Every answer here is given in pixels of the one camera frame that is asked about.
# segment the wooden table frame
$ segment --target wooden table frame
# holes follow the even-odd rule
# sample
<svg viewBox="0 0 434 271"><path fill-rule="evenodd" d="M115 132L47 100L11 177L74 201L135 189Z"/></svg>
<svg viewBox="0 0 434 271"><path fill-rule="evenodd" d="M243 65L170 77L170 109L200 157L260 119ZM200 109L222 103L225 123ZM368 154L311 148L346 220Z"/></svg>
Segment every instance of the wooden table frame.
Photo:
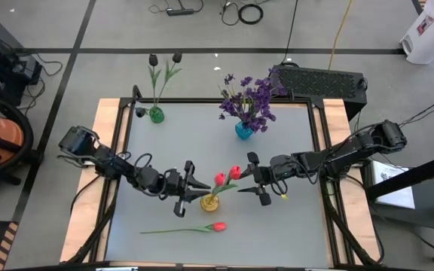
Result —
<svg viewBox="0 0 434 271"><path fill-rule="evenodd" d="M130 110L128 105L132 102L132 100L133 99L122 98L101 99L99 101L92 130L99 135L99 140L102 144L111 146L117 152L120 152L127 147L126 143L129 135L127 132L127 124L131 122L133 117L133 111ZM172 101L186 102L188 99L172 99ZM316 137L321 149L326 148L326 145L335 145L339 142L342 142L350 134L349 123L347 121L346 111L344 109L344 103L342 100L325 99L323 110L314 108L312 110L310 109L310 113L313 114L313 118L310 117L310 122L311 125L313 122L315 124ZM359 180L361 179L359 170L357 169L351 169L349 174L358 178ZM82 170L78 190L80 190L94 177L94 169ZM72 257L86 241L87 237L96 226L97 219L102 216L112 201L112 197L117 189L117 185L118 182L115 180L104 182L102 179L101 181L98 181L89 187L87 191L80 195L73 208L73 213L70 218L65 244L60 257L61 261L68 260L70 257ZM322 190L321 184L318 183L318 185L319 190ZM336 194L341 196L341 198L337 199L332 196L332 203L335 205L335 207L337 207L337 209L339 209L337 203L339 200L342 202L341 211L344 211L346 214L347 226L351 233L353 233L359 244L369 253L369 255L373 259L377 260L380 255L377 248L374 228L364 190L362 190L359 185L356 185L352 181L345 179L341 182L341 192ZM335 240L332 240L333 238L330 238L330 235L326 234L327 259L329 267L334 267L337 263L359 264L359 259L356 257L356 255L352 254L349 248L347 248L341 232L336 225L333 222L330 222L329 224L329 222L326 221L323 206L322 210L323 223L325 226L327 226L325 227L325 230L327 233L329 233L330 230L334 231L334 234L331 236L335 236ZM98 249L92 250L93 253L89 254L85 260L88 260L90 257L92 260L96 261L104 260L110 225L110 223L107 224L100 235L99 243L97 244ZM138 266L175 266L174 263L112 263L114 266L128 264Z"/></svg>

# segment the green vase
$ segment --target green vase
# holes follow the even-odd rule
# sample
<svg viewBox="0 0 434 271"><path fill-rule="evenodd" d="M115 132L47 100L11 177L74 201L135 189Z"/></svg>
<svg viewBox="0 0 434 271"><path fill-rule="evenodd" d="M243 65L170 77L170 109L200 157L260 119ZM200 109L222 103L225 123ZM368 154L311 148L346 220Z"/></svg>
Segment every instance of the green vase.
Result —
<svg viewBox="0 0 434 271"><path fill-rule="evenodd" d="M158 106L150 108L148 115L153 123L161 123L165 119L165 114Z"/></svg>

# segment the yellow vase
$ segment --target yellow vase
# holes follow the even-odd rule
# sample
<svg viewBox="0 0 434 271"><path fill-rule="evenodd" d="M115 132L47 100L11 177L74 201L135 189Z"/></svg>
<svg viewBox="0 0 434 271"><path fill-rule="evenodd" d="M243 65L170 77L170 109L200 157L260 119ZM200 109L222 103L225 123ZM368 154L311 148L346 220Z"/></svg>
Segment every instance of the yellow vase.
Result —
<svg viewBox="0 0 434 271"><path fill-rule="evenodd" d="M219 208L219 196L215 195L212 197L212 194L208 194L202 196L200 198L200 207L205 212L214 212Z"/></svg>

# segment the yellow cable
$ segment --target yellow cable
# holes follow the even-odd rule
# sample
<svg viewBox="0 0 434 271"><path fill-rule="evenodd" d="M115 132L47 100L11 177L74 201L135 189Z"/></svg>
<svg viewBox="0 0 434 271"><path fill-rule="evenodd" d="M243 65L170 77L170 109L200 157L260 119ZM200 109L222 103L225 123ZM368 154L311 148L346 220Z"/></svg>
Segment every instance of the yellow cable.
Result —
<svg viewBox="0 0 434 271"><path fill-rule="evenodd" d="M341 30L343 29L344 23L346 22L347 14L348 14L348 12L350 11L350 8L351 8L352 3L353 3L353 0L350 0L350 2L347 4L346 13L344 14L343 21L341 22L341 26L339 26L338 33L336 34L335 43L334 43L334 45L332 46L331 59L329 60L328 70L331 69L332 60L335 58L335 49L336 49L336 44L338 43L339 35L340 35L340 33L341 33Z"/></svg>

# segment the white container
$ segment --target white container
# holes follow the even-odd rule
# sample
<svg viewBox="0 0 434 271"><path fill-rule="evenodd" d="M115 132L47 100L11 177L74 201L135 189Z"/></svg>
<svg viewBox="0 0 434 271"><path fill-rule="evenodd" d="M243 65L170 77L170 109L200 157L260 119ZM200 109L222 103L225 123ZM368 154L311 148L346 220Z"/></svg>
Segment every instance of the white container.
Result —
<svg viewBox="0 0 434 271"><path fill-rule="evenodd" d="M424 11L406 32L400 44L407 61L429 64L434 60L434 0L426 1Z"/></svg>

